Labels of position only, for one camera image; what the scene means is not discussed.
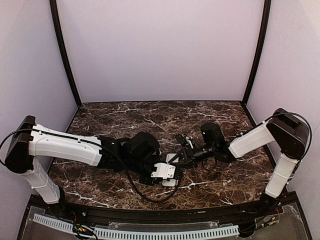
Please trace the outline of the white remote control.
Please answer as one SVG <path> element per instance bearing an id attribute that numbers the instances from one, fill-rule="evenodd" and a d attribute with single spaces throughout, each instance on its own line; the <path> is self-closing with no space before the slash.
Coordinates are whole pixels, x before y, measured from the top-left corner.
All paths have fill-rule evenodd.
<path id="1" fill-rule="evenodd" d="M 168 153 L 166 155 L 165 161 L 168 163 L 169 160 L 171 160 L 175 155 L 176 155 L 175 153 Z M 178 184 L 178 182 L 179 181 L 176 179 L 168 178 L 168 179 L 163 180 L 161 184 L 162 184 L 162 186 L 169 188 L 169 187 L 175 187 Z"/>

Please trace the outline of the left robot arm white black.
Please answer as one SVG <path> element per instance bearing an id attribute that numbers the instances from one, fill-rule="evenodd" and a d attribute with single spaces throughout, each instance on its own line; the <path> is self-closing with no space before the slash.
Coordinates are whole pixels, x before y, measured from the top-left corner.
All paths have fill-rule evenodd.
<path id="1" fill-rule="evenodd" d="M 62 205 L 65 193 L 48 176 L 38 156 L 72 160 L 114 172 L 125 171 L 129 181 L 132 180 L 130 172 L 134 172 L 142 184 L 151 186 L 168 181 L 176 190 L 183 178 L 180 167 L 161 159 L 157 139 L 143 131 L 132 138 L 119 139 L 74 135 L 46 128 L 28 115 L 6 138 L 11 142 L 0 163 L 23 176 L 48 205 Z"/>

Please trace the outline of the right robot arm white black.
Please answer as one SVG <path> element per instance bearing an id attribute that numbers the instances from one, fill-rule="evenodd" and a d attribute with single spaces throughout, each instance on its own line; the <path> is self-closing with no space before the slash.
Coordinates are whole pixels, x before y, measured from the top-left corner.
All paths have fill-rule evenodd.
<path id="1" fill-rule="evenodd" d="M 278 108 L 272 116 L 231 141 L 225 140 L 221 127 L 213 122 L 203 124 L 200 131 L 204 141 L 201 146 L 196 146 L 185 134 L 176 135 L 181 150 L 168 154 L 166 162 L 180 168 L 191 168 L 209 158 L 232 163 L 259 148 L 264 148 L 272 158 L 274 155 L 269 145 L 276 144 L 280 150 L 279 158 L 273 160 L 273 173 L 264 190 L 264 195 L 273 199 L 281 195 L 294 177 L 312 143 L 312 128 L 308 120 L 283 108 Z"/>

